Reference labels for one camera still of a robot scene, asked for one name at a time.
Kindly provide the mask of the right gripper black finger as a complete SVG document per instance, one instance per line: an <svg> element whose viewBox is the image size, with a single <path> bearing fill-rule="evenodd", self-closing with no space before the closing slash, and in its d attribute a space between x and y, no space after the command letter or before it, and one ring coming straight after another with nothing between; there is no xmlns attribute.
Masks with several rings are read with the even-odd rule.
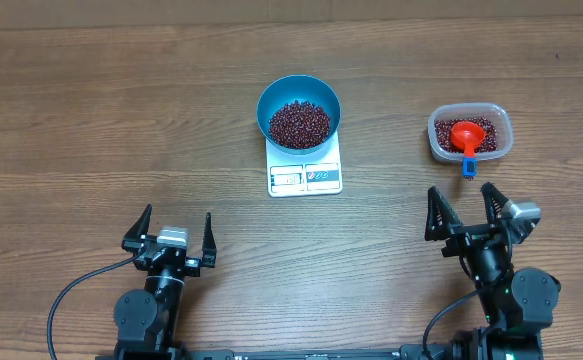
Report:
<svg viewBox="0 0 583 360"><path fill-rule="evenodd" d="M446 240L454 234L456 228L461 226L462 221L438 188L435 186L429 188L424 239L426 241Z"/></svg>
<svg viewBox="0 0 583 360"><path fill-rule="evenodd" d="M489 224L496 224L502 216L502 209L509 201L509 198L502 194L491 182L486 182L481 186L486 219Z"/></svg>

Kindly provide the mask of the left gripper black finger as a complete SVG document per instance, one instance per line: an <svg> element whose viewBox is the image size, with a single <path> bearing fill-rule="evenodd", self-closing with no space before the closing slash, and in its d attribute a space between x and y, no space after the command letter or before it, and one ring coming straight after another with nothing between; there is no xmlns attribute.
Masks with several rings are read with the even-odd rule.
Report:
<svg viewBox="0 0 583 360"><path fill-rule="evenodd" d="M139 250L144 244L150 226L152 205L148 204L138 220L122 238L123 250Z"/></svg>
<svg viewBox="0 0 583 360"><path fill-rule="evenodd" d="M205 268L214 268L217 259L217 247L212 230L212 215L210 212L205 216L205 228L202 239L202 258L201 266Z"/></svg>

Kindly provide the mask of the orange measuring scoop blue handle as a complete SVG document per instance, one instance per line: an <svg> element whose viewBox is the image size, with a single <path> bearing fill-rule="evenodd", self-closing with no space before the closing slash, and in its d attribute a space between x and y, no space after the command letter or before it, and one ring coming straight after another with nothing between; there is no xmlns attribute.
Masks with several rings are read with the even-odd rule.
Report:
<svg viewBox="0 0 583 360"><path fill-rule="evenodd" d="M484 129L469 121L458 122L451 129L452 144L463 152L462 176L465 179L473 179L477 174L475 150L481 146L485 137Z"/></svg>

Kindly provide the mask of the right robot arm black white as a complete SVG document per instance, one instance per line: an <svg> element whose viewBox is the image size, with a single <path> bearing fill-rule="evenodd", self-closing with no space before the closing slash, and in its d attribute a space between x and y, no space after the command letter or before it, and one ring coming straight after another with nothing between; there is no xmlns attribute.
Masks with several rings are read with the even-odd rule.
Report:
<svg viewBox="0 0 583 360"><path fill-rule="evenodd" d="M515 202L494 184L481 187L486 222L464 224L435 187L427 192L425 239L445 242L445 258L458 258L475 290L438 312L422 336L423 359L541 359L541 331L553 323L561 283L532 267L516 270L513 249L541 220L532 201ZM448 344L431 344L433 326L468 300L480 299L485 327L459 331Z"/></svg>

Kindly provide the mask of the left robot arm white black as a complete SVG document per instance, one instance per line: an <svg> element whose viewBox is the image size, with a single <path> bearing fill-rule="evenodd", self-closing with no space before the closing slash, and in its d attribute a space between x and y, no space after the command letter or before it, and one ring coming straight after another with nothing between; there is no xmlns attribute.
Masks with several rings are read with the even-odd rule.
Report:
<svg viewBox="0 0 583 360"><path fill-rule="evenodd" d="M165 226L149 233L152 207L148 205L123 236L121 247L132 254L135 268L146 274L144 287L120 296L113 318L118 328L115 359L180 359L182 347L175 328L185 279L199 277L216 265L217 247L212 215L205 215L202 255L188 255L189 231Z"/></svg>

